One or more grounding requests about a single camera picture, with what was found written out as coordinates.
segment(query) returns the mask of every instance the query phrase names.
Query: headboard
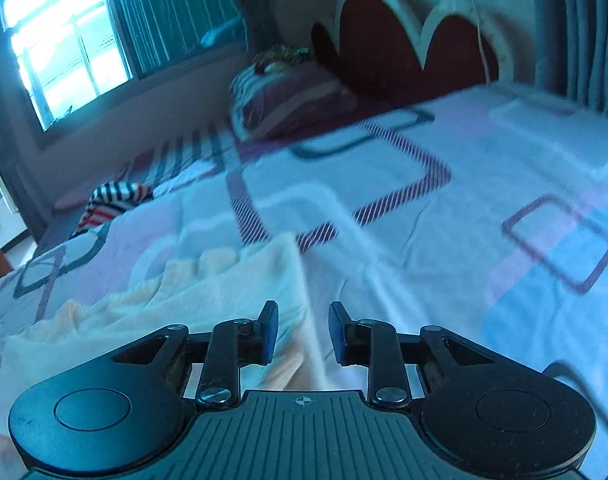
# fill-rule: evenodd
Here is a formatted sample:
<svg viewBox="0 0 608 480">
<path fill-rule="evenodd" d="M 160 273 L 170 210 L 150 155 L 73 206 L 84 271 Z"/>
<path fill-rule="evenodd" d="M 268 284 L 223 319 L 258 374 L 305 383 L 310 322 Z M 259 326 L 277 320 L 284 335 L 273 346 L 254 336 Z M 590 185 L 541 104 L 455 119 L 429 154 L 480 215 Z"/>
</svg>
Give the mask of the headboard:
<svg viewBox="0 0 608 480">
<path fill-rule="evenodd" d="M 501 28 L 481 16 L 492 81 L 514 78 L 514 56 Z M 423 25 L 405 0 L 339 0 L 332 20 L 311 30 L 315 55 L 351 89 L 413 104 L 485 82 L 476 14 L 445 0 Z"/>
</svg>

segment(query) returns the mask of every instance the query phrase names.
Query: circular pad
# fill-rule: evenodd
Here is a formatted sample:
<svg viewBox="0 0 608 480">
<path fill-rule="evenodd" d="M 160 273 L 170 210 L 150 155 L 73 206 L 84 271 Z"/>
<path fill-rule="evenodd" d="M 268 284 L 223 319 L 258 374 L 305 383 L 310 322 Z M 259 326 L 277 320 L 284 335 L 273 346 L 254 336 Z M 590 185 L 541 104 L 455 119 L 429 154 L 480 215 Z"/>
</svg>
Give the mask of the circular pad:
<svg viewBox="0 0 608 480">
<path fill-rule="evenodd" d="M 543 478 L 576 465 L 596 430 L 588 402 L 528 368 L 462 366 L 421 407 L 438 450 L 483 476 Z"/>
<path fill-rule="evenodd" d="M 496 430 L 528 433 L 548 422 L 550 407 L 536 395 L 500 390 L 479 399 L 477 415 Z"/>
<path fill-rule="evenodd" d="M 106 430 L 130 412 L 124 394 L 103 388 L 89 388 L 68 394 L 55 406 L 55 417 L 64 426 L 78 431 Z"/>
</svg>

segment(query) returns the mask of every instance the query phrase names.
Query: folded towel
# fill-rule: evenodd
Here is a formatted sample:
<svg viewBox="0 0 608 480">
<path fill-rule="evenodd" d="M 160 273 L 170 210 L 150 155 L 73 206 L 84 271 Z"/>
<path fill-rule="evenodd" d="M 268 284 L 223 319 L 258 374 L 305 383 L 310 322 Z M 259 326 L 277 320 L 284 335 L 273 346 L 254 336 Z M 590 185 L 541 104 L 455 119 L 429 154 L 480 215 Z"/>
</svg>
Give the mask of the folded towel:
<svg viewBox="0 0 608 480">
<path fill-rule="evenodd" d="M 52 319 L 10 336 L 0 370 L 0 480 L 17 479 L 24 471 L 6 440 L 8 413 L 24 390 L 172 323 L 210 332 L 224 320 L 256 319 L 266 300 L 279 305 L 273 364 L 243 368 L 242 390 L 327 389 L 292 234 L 239 252 L 206 251 L 199 261 L 169 261 L 161 276 L 128 292 L 91 306 L 68 301 Z"/>
</svg>

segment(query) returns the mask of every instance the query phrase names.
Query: striped pillow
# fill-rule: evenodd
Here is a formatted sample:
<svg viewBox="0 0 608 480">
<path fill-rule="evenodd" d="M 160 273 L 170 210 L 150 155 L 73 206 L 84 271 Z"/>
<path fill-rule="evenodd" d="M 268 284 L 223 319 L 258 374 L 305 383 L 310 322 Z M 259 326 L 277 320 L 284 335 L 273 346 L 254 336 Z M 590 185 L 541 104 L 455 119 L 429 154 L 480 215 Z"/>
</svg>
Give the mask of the striped pillow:
<svg viewBox="0 0 608 480">
<path fill-rule="evenodd" d="M 317 64 L 259 75 L 243 70 L 231 85 L 231 123 L 238 137 L 267 139 L 353 110 L 355 96 Z"/>
</svg>

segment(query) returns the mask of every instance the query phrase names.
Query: patterned bedsheet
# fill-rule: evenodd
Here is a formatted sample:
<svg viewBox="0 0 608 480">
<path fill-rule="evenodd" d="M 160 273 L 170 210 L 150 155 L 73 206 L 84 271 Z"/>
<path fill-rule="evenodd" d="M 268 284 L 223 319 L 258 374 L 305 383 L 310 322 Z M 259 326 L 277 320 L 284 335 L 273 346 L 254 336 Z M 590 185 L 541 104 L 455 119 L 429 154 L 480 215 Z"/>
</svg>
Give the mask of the patterned bedsheet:
<svg viewBox="0 0 608 480">
<path fill-rule="evenodd" d="M 118 173 L 118 180 L 128 180 L 157 187 L 159 184 L 177 177 L 193 162 L 202 160 L 213 163 L 213 170 L 204 177 L 229 171 L 241 164 L 256 160 L 267 153 L 280 150 L 300 139 L 314 137 L 332 131 L 347 124 L 377 115 L 394 108 L 385 102 L 373 102 L 367 98 L 359 99 L 359 106 L 353 112 L 339 114 L 331 119 L 318 121 L 302 126 L 287 135 L 259 142 L 240 140 L 234 133 L 228 117 L 220 121 L 196 128 L 189 134 L 165 140 L 132 160 L 124 162 Z M 46 251 L 68 240 L 84 213 L 85 205 L 53 211 L 48 228 L 40 240 L 35 255 Z"/>
<path fill-rule="evenodd" d="M 164 172 L 189 153 L 177 146 Z M 492 86 L 235 156 L 0 280 L 0 367 L 6 336 L 66 300 L 90 304 L 171 258 L 293 231 L 338 388 L 364 387 L 366 374 L 335 363 L 331 301 L 401 332 L 439 324 L 586 395 L 599 429 L 583 471 L 608 478 L 607 120 Z"/>
</svg>

